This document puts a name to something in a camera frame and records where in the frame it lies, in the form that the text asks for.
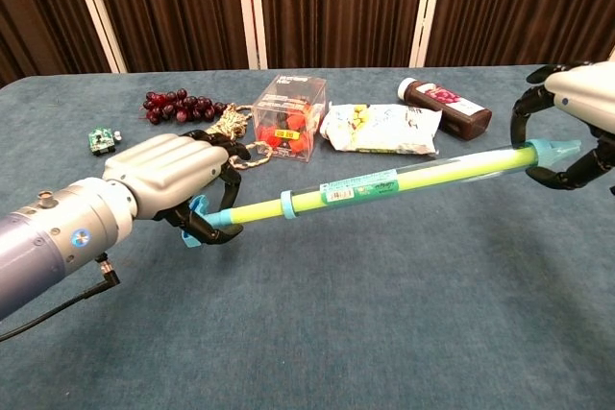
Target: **table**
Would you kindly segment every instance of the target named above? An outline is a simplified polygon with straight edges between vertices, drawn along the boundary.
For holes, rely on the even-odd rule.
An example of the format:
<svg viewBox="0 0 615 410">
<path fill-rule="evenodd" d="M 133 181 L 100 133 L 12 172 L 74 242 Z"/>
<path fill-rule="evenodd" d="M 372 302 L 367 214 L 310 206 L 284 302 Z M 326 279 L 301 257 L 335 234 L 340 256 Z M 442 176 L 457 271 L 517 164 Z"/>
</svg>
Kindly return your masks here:
<svg viewBox="0 0 615 410">
<path fill-rule="evenodd" d="M 535 68 L 27 78 L 0 91 L 0 212 L 102 175 L 106 158 L 87 148 L 96 125 L 120 130 L 121 149 L 184 132 L 140 118 L 149 90 L 251 104 L 283 73 L 326 78 L 334 104 L 395 104 L 401 79 L 438 82 L 494 111 L 475 140 L 438 133 L 446 158 L 509 144 L 510 110 Z M 529 135 L 581 139 L 583 152 L 594 144 L 557 109 L 532 117 Z M 243 172 L 236 204 L 425 160 L 338 153 L 319 138 L 310 163 L 274 159 Z M 164 222 L 137 222 L 109 253 L 120 285 L 0 344 L 2 407 L 613 408 L 614 179 L 562 192 L 505 175 L 265 220 L 198 249 Z M 222 189 L 206 192 L 217 203 Z M 0 329 L 99 279 L 86 265 Z"/>
</svg>

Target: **curtain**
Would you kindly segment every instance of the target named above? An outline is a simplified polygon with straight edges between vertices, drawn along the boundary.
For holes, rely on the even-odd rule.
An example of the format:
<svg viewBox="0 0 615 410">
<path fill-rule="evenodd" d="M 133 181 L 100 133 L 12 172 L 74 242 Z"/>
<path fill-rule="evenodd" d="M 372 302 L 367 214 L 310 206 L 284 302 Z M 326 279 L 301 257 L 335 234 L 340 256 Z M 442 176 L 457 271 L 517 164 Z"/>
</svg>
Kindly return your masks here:
<svg viewBox="0 0 615 410">
<path fill-rule="evenodd" d="M 247 68 L 240 0 L 104 0 L 129 72 Z"/>
<path fill-rule="evenodd" d="M 437 0 L 426 66 L 606 60 L 614 0 Z"/>
<path fill-rule="evenodd" d="M 271 68 L 408 66 L 419 0 L 262 0 Z"/>
<path fill-rule="evenodd" d="M 0 85 L 110 72 L 85 0 L 0 0 Z"/>
</svg>

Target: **grape bunch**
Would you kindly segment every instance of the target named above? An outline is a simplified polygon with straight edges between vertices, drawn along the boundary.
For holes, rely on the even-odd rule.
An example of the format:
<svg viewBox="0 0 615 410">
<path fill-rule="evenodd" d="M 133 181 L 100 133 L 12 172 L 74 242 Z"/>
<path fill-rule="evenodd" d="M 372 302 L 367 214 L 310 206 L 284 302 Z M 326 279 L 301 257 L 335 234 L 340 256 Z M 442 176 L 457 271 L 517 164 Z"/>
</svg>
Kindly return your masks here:
<svg viewBox="0 0 615 410">
<path fill-rule="evenodd" d="M 175 119 L 180 124 L 193 121 L 213 122 L 227 108 L 224 103 L 214 103 L 205 96 L 190 96 L 185 88 L 168 93 L 148 91 L 143 107 L 147 109 L 145 118 L 157 125 L 163 120 Z"/>
</svg>

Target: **white snack bag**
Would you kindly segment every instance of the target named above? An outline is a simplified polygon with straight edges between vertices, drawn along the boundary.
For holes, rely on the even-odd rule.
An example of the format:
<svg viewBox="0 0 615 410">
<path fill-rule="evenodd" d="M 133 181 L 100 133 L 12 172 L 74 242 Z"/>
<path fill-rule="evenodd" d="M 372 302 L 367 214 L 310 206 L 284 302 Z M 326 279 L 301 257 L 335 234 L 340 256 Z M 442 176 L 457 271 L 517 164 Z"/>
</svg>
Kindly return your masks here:
<svg viewBox="0 0 615 410">
<path fill-rule="evenodd" d="M 438 154 L 433 138 L 441 110 L 401 105 L 331 106 L 320 133 L 336 151 Z"/>
</svg>

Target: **grape juice bottle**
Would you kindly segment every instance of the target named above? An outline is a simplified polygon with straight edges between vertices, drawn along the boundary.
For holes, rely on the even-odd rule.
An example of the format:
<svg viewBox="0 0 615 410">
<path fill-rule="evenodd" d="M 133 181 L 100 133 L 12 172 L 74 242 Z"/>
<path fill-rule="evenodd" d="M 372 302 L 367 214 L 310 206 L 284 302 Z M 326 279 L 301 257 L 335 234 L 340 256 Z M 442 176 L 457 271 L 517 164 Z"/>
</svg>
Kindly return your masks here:
<svg viewBox="0 0 615 410">
<path fill-rule="evenodd" d="M 402 81 L 397 96 L 409 106 L 441 110 L 440 129 L 464 140 L 483 134 L 492 112 L 436 84 L 407 78 Z"/>
</svg>

